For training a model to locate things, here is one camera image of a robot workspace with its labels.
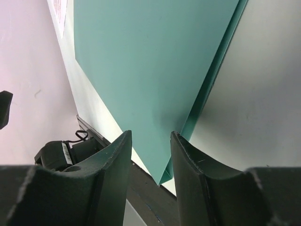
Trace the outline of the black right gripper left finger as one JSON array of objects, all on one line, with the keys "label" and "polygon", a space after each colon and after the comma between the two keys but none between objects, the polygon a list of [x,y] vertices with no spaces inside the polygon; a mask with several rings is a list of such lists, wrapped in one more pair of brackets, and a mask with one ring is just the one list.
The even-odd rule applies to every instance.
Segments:
[{"label": "black right gripper left finger", "polygon": [[0,168],[3,226],[120,226],[124,221],[132,132],[63,172],[37,165]]}]

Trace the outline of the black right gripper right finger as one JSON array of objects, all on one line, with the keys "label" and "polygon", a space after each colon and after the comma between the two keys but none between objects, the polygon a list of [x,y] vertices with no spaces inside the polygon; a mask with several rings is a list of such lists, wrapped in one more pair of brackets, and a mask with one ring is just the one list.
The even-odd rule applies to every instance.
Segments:
[{"label": "black right gripper right finger", "polygon": [[182,226],[298,226],[299,167],[231,168],[171,133]]}]

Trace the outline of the teal folder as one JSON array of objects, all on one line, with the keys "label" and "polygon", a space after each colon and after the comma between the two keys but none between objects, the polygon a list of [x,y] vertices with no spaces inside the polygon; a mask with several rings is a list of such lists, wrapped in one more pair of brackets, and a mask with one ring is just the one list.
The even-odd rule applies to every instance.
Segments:
[{"label": "teal folder", "polygon": [[172,131],[186,131],[244,0],[76,0],[75,57],[154,181],[173,177]]}]

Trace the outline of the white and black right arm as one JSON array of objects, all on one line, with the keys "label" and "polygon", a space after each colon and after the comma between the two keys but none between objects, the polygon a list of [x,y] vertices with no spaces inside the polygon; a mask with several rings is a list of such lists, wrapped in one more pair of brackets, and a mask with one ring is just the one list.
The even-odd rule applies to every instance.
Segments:
[{"label": "white and black right arm", "polygon": [[[108,144],[86,131],[51,141],[33,165],[1,166],[3,226],[121,226],[131,167],[132,133]],[[301,169],[239,171],[171,134],[176,205],[182,226],[298,226]]]}]

